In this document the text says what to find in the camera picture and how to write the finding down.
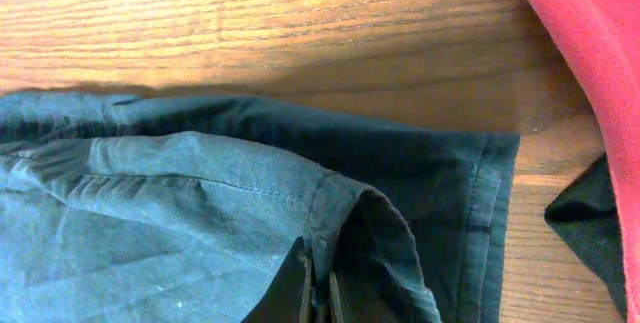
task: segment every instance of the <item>red cloth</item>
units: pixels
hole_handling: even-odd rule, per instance
[[[640,0],[529,0],[604,135],[618,205],[629,322],[640,322]]]

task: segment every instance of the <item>denim shirt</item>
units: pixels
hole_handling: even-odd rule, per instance
[[[238,322],[302,236],[320,291],[353,261],[403,321],[496,322],[518,142],[254,97],[1,97],[0,321]]]

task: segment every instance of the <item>red fabric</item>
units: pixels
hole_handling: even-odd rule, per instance
[[[529,0],[604,135],[624,250],[628,321],[640,323],[640,0]]]

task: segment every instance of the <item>wooden surface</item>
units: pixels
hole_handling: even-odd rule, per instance
[[[244,92],[519,131],[502,321],[621,321],[542,218],[603,148],[526,0],[0,0],[0,17],[0,93]]]

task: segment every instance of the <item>cloth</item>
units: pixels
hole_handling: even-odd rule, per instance
[[[529,0],[598,118],[622,230],[628,320],[640,322],[640,0]]]
[[[547,207],[544,219],[607,285],[618,312],[626,318],[622,239],[605,156]]]
[[[237,322],[303,236],[319,300],[357,262],[403,320],[497,322],[518,142],[250,97],[2,97],[0,321]]]

